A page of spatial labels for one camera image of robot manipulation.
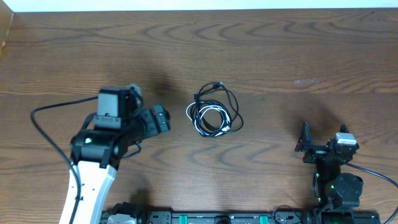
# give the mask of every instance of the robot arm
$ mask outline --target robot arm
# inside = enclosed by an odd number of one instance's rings
[[[88,116],[71,140],[73,168],[80,178],[80,201],[73,223],[98,224],[106,195],[129,146],[168,131],[169,114],[162,105],[154,111],[142,109],[143,100],[136,85],[125,88],[102,87],[98,109]],[[86,129],[94,119],[94,129]],[[60,223],[69,223],[78,186],[70,171],[67,201]]]

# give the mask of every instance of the cable bundle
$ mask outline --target cable bundle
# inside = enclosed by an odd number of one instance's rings
[[[187,109],[185,110],[188,118],[192,121],[194,127],[198,130],[201,136],[205,138],[215,138],[218,136],[222,136],[226,133],[233,133],[235,131],[240,130],[243,127],[243,118],[239,114],[239,105],[238,101],[233,94],[233,92],[227,90],[225,86],[223,85],[223,82],[211,82],[207,83],[204,85],[202,88],[200,88],[198,93],[194,94],[194,100],[195,102],[191,103],[188,105]],[[206,88],[209,85],[213,85],[212,88],[203,91],[204,88]],[[219,101],[216,100],[201,100],[200,97],[203,95],[207,94],[212,94],[217,91],[225,91],[226,96],[228,97],[229,105],[231,106],[232,110],[234,111],[235,115],[232,117],[231,114],[229,113],[228,109]],[[231,102],[231,97],[230,95],[234,98],[235,104],[236,104],[236,109],[232,105]],[[220,116],[221,116],[221,126],[219,128],[216,128],[209,124],[206,119],[204,118],[204,115],[207,111],[209,110],[216,110]],[[232,122],[239,117],[241,122],[240,127],[238,127],[235,130],[231,130],[232,127]]]

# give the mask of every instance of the green tape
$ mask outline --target green tape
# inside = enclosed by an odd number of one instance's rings
[[[268,216],[260,216],[260,224],[268,224]]]
[[[180,224],[188,224],[188,215],[180,215]]]

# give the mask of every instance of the white backdrop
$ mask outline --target white backdrop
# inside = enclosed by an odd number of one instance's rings
[[[398,7],[398,0],[3,0],[14,12]]]

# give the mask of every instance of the wooden table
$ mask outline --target wooden table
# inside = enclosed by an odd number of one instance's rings
[[[106,208],[310,208],[315,166],[294,152],[302,121],[319,144],[346,123],[361,146],[352,163],[398,180],[397,30],[397,9],[17,14],[0,61],[0,222],[59,221],[68,169],[29,112],[103,85],[137,83],[146,106],[162,103],[172,116],[171,131],[121,162]],[[236,94],[245,123],[204,139],[185,108],[212,81]],[[92,101],[37,117],[69,154],[94,111]],[[359,209],[386,220],[394,186],[343,172],[364,179]]]

